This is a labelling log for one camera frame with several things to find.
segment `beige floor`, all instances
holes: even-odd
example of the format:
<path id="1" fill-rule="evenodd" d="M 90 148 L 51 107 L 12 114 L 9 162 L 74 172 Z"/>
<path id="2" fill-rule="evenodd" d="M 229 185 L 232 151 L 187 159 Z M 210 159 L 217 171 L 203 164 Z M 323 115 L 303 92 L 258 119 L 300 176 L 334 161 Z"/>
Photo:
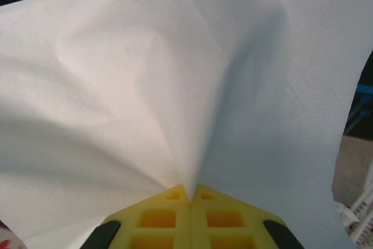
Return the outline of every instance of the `beige floor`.
<path id="1" fill-rule="evenodd" d="M 350 206 L 358 198 L 372 159 L 373 141 L 343 137 L 332 185 L 335 201 Z"/>

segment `white paper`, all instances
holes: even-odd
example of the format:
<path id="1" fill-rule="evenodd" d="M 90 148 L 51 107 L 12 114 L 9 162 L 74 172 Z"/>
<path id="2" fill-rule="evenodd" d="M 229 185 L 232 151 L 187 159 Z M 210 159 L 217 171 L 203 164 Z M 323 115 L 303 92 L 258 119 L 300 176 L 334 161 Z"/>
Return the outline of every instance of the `white paper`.
<path id="1" fill-rule="evenodd" d="M 105 215 L 200 182 L 305 248 L 354 248 L 331 183 L 372 15 L 373 0 L 0 7 L 0 218 L 29 249 L 79 248 Z"/>

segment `red object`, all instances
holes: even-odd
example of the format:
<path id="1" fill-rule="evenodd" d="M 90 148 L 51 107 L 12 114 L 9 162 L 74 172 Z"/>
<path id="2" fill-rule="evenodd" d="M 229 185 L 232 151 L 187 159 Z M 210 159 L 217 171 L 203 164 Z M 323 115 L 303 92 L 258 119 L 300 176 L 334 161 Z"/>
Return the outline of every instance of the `red object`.
<path id="1" fill-rule="evenodd" d="M 8 248 L 9 243 L 10 243 L 10 240 L 8 240 L 8 239 L 2 241 L 2 242 L 0 243 L 0 249 L 9 249 L 9 248 Z"/>

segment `yellow plastic object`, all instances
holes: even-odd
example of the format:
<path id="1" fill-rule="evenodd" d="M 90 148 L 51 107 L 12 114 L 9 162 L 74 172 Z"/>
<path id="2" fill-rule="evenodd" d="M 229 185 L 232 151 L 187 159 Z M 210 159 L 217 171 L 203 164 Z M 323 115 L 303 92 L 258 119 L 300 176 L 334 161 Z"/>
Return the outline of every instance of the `yellow plastic object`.
<path id="1" fill-rule="evenodd" d="M 182 185 L 110 215 L 121 222 L 109 249 L 190 249 L 190 204 Z"/>
<path id="2" fill-rule="evenodd" d="M 192 248 L 278 249 L 265 220 L 285 226 L 274 214 L 199 185 L 192 201 Z"/>
<path id="3" fill-rule="evenodd" d="M 199 185 L 182 185 L 110 215 L 121 223 L 108 249 L 278 249 L 263 222 L 277 216 Z"/>

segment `black pad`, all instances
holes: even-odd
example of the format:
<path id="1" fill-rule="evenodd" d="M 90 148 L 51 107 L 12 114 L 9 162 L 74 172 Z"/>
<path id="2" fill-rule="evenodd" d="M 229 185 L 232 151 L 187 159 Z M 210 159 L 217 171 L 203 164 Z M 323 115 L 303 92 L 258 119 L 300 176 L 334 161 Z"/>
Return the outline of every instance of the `black pad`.
<path id="1" fill-rule="evenodd" d="M 279 249 L 304 249 L 288 227 L 271 220 L 263 224 Z"/>
<path id="2" fill-rule="evenodd" d="M 110 221 L 98 226 L 80 249 L 108 249 L 120 227 L 118 221 Z"/>

